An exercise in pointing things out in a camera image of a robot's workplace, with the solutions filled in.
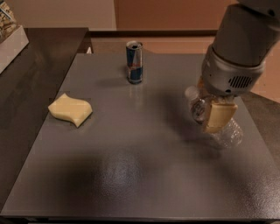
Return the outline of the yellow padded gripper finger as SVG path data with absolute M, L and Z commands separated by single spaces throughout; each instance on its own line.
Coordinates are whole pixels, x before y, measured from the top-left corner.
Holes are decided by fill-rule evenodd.
M 234 101 L 211 99 L 206 105 L 206 118 L 202 123 L 203 130 L 211 134 L 219 132 L 233 118 L 237 109 L 238 106 Z

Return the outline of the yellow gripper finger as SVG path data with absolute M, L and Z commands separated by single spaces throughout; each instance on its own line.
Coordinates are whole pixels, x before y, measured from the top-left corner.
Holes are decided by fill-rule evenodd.
M 197 88 L 199 89 L 199 91 L 202 95 L 207 95 L 208 94 L 207 89 L 205 88 L 204 81 L 203 81 L 202 77 L 199 77 L 199 80 L 198 80 L 198 83 L 197 83 Z

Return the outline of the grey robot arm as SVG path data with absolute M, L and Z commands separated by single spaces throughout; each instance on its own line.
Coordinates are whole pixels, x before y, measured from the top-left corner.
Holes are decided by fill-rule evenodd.
M 201 67 L 198 86 L 210 96 L 203 130 L 216 133 L 231 120 L 236 96 L 247 93 L 280 39 L 280 0 L 236 0 L 227 7 Z

